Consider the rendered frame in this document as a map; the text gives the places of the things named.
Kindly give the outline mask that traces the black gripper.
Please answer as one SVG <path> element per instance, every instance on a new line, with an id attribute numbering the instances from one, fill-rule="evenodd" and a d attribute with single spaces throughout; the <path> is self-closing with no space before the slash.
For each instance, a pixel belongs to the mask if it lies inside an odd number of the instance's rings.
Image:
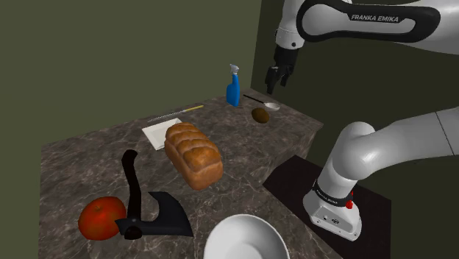
<path id="1" fill-rule="evenodd" d="M 276 46 L 274 52 L 275 66 L 271 66 L 267 70 L 265 84 L 266 92 L 272 94 L 276 83 L 279 81 L 279 68 L 281 69 L 280 85 L 285 87 L 288 79 L 294 72 L 299 49 L 285 49 L 281 46 Z"/>

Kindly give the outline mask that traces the brown kiwi fruit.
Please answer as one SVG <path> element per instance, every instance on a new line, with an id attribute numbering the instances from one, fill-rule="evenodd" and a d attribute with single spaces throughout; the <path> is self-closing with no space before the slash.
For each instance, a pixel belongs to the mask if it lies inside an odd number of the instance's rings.
<path id="1" fill-rule="evenodd" d="M 260 124 L 265 124 L 269 121 L 270 115 L 266 110 L 261 107 L 255 108 L 251 111 L 252 118 Z"/>

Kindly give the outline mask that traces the blue spray bottle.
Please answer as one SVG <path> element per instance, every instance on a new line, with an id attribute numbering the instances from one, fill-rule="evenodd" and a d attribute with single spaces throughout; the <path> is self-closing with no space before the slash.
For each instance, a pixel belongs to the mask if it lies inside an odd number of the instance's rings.
<path id="1" fill-rule="evenodd" d="M 237 107 L 240 99 L 240 85 L 238 79 L 239 67 L 234 64 L 230 64 L 230 71 L 232 75 L 232 83 L 227 86 L 226 98 L 228 104 Z"/>

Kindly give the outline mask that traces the dark robot stand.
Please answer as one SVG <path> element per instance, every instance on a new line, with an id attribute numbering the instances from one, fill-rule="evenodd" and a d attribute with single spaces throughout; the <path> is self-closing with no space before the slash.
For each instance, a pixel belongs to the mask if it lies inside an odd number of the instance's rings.
<path id="1" fill-rule="evenodd" d="M 320 166 L 294 155 L 276 167 L 263 186 L 343 259 L 391 259 L 391 200 L 367 188 L 353 188 L 354 206 L 359 208 L 363 222 L 356 241 L 348 241 L 311 222 L 302 199 L 320 172 Z"/>

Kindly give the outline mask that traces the brown bread loaf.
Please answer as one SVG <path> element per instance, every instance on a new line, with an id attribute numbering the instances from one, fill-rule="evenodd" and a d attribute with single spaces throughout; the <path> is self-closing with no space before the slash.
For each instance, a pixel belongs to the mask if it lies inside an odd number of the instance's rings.
<path id="1" fill-rule="evenodd" d="M 192 189 L 203 190 L 221 179 L 224 168 L 218 147 L 193 124 L 182 122 L 169 127 L 164 148 Z"/>

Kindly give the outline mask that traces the white square plate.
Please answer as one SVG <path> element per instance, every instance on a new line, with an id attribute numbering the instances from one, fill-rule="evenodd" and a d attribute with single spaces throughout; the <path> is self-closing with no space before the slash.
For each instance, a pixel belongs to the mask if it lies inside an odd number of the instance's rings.
<path id="1" fill-rule="evenodd" d="M 151 125 L 142 129 L 149 142 L 152 144 L 155 150 L 160 150 L 164 147 L 166 140 L 166 131 L 169 127 L 175 124 L 181 123 L 179 118 L 173 118 L 168 121 L 161 122 L 159 124 Z"/>

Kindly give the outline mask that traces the white bowl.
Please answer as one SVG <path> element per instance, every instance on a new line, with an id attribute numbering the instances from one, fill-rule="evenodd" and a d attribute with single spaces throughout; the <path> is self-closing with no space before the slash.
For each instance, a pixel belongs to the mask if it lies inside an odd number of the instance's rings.
<path id="1" fill-rule="evenodd" d="M 210 232 L 203 259 L 291 259 L 282 236 L 249 214 L 229 216 Z"/>

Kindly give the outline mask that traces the black hatchet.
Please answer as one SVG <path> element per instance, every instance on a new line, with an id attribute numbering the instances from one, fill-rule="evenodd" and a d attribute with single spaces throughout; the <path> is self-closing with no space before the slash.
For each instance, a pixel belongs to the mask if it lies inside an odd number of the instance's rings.
<path id="1" fill-rule="evenodd" d="M 126 240 L 136 240 L 145 235 L 179 235 L 193 237 L 188 216 L 172 195 L 165 191 L 150 191 L 149 195 L 158 203 L 158 214 L 152 221 L 141 219 L 142 193 L 135 171 L 138 153 L 128 149 L 121 158 L 121 164 L 129 186 L 127 215 L 116 219 L 119 233 Z"/>

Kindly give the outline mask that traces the red apple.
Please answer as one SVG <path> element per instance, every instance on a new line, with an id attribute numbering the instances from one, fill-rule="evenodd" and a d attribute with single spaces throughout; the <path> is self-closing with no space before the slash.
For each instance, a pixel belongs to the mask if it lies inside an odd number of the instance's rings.
<path id="1" fill-rule="evenodd" d="M 103 241 L 119 233 L 116 220 L 124 219 L 127 209 L 115 196 L 94 199 L 80 213 L 78 228 L 88 240 Z"/>

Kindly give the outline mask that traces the black-handled silver spoon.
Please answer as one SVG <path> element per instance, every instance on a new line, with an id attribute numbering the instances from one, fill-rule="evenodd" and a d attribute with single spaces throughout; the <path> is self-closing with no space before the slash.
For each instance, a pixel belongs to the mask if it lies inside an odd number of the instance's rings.
<path id="1" fill-rule="evenodd" d="M 256 98 L 253 98 L 251 96 L 248 96 L 246 94 L 244 94 L 243 96 L 245 96 L 246 98 L 249 98 L 249 99 L 252 99 L 256 102 L 259 102 L 259 103 L 262 103 L 265 107 L 267 107 L 268 109 L 270 110 L 273 110 L 273 111 L 278 111 L 280 109 L 280 106 L 277 104 L 277 103 L 273 103 L 273 102 L 263 102 L 259 99 L 256 99 Z"/>

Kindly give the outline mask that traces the yellow-handled knife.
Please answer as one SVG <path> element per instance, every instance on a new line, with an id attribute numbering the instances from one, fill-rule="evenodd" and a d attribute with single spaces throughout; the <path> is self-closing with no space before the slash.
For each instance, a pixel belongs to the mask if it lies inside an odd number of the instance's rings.
<path id="1" fill-rule="evenodd" d="M 195 106 L 195 107 L 190 107 L 190 108 L 187 108 L 187 109 L 184 109 L 184 110 L 181 110 L 181 111 L 177 111 L 177 112 L 174 112 L 174 113 L 169 113 L 169 114 L 166 114 L 166 115 L 163 115 L 163 116 L 159 116 L 159 117 L 156 117 L 156 118 L 152 118 L 152 119 L 149 119 L 147 122 L 153 122 L 153 121 L 156 121 L 156 120 L 160 120 L 162 118 L 167 118 L 169 116 L 175 116 L 175 115 L 179 115 L 179 114 L 182 114 L 182 113 L 187 113 L 187 112 L 190 112 L 192 110 L 198 110 L 200 108 L 203 108 L 204 105 L 198 105 L 198 106 Z"/>

